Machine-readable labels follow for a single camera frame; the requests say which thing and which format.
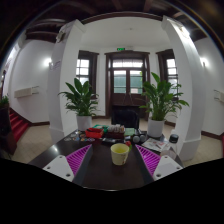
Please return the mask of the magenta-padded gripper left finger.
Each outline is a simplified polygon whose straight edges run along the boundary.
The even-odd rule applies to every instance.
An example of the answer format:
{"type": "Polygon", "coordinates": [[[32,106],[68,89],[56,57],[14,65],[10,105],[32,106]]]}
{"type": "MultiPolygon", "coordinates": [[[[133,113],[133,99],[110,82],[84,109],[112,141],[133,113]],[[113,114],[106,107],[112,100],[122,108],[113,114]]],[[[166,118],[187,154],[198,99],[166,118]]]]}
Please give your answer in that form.
{"type": "Polygon", "coordinates": [[[89,144],[68,156],[57,156],[44,167],[44,170],[81,186],[92,154],[93,147],[89,144]]]}

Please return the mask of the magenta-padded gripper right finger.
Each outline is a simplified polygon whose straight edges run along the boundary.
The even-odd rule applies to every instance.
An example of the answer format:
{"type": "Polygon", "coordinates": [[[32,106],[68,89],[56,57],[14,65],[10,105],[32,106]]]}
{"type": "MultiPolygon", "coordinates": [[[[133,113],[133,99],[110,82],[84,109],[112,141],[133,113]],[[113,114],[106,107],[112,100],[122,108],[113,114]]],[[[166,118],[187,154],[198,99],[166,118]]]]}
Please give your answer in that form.
{"type": "Polygon", "coordinates": [[[168,155],[159,156],[140,145],[135,145],[135,147],[145,184],[160,180],[182,169],[182,166],[168,155]]]}

